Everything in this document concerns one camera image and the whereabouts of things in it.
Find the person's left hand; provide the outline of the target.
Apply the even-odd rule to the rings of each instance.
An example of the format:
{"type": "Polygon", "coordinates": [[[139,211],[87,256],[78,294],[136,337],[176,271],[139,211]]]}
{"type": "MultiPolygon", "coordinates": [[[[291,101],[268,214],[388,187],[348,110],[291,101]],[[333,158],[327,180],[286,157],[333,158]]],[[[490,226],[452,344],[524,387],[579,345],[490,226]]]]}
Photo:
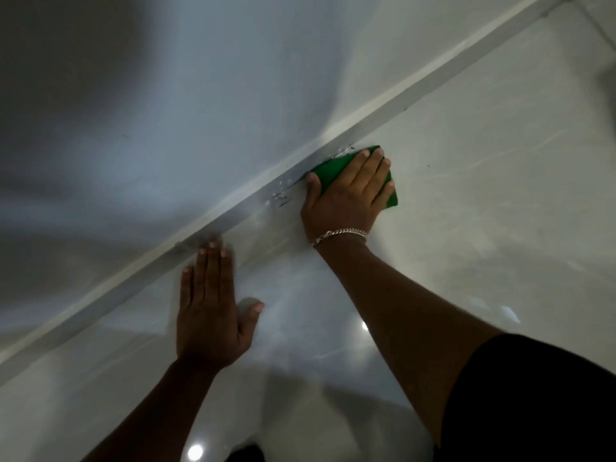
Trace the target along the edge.
{"type": "Polygon", "coordinates": [[[235,363],[249,350],[253,338],[241,338],[241,312],[235,299],[234,260],[230,251],[220,244],[220,288],[218,301],[204,300],[206,248],[202,246],[191,265],[193,300],[191,306],[180,309],[176,323],[176,353],[179,358],[196,358],[222,369],[235,363]]]}

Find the person's right hand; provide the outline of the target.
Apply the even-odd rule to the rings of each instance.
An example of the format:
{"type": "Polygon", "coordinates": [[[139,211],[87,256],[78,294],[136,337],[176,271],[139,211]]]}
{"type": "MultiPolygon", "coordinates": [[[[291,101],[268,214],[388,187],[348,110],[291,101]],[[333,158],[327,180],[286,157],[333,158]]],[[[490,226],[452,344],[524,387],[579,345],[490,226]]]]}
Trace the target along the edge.
{"type": "Polygon", "coordinates": [[[365,240],[372,230],[381,213],[372,210],[372,203],[384,186],[391,161],[384,155],[369,186],[365,190],[354,190],[354,177],[368,156],[369,152],[360,150],[312,209],[304,209],[303,204],[304,232],[313,245],[337,235],[357,235],[365,240]]]}

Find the green cleaning cloth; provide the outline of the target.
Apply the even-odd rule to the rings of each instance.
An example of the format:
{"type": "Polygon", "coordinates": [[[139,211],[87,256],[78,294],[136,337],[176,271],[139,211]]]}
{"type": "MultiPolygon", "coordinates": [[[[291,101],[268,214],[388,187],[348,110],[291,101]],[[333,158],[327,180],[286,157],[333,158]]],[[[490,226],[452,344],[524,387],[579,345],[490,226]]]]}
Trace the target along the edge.
{"type": "MultiPolygon", "coordinates": [[[[371,147],[367,147],[366,150],[371,154],[380,148],[379,145],[374,145],[371,147]]],[[[339,175],[343,172],[343,170],[349,165],[349,163],[355,158],[355,155],[358,154],[358,150],[353,151],[351,153],[346,153],[343,155],[337,155],[334,158],[328,159],[316,167],[314,167],[311,172],[314,173],[320,181],[321,190],[320,195],[324,195],[327,191],[328,187],[339,177],[339,175]]],[[[388,172],[384,180],[384,186],[387,185],[390,181],[393,181],[393,177],[391,171],[388,172]]],[[[393,208],[398,206],[398,196],[396,191],[392,192],[387,201],[386,209],[393,208]]]]}

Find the person's left forearm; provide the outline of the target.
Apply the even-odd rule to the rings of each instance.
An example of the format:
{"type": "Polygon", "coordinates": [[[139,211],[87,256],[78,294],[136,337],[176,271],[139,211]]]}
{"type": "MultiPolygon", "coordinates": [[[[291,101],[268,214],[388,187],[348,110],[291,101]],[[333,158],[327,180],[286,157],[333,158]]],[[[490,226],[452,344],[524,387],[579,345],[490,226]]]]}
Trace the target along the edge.
{"type": "Polygon", "coordinates": [[[157,385],[81,462],[181,462],[204,398],[221,368],[174,361],[157,385]]]}

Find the person's right forearm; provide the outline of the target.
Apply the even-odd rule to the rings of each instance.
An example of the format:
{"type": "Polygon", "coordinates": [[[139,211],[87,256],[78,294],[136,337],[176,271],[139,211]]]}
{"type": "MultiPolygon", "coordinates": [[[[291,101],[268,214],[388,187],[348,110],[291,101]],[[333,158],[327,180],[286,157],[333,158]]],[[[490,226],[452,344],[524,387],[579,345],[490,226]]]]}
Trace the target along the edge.
{"type": "Polygon", "coordinates": [[[445,408],[474,352],[504,331],[432,293],[382,261],[358,236],[316,251],[343,285],[405,396],[441,445],[445,408]]]}

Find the white skirting board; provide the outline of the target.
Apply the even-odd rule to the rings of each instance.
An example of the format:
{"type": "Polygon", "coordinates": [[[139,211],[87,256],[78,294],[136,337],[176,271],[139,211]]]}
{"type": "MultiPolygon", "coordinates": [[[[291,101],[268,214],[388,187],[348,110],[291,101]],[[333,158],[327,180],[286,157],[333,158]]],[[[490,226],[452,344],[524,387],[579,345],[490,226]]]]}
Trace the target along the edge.
{"type": "Polygon", "coordinates": [[[0,387],[565,0],[0,0],[0,387]]]}

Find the black short sleeve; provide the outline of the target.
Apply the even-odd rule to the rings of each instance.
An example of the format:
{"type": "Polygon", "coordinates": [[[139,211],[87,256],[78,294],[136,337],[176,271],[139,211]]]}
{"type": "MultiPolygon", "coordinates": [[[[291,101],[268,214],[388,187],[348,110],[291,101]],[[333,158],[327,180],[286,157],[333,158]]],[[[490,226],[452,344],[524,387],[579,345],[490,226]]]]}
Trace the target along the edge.
{"type": "Polygon", "coordinates": [[[616,374],[517,334],[473,353],[432,462],[616,462],[616,374]]]}

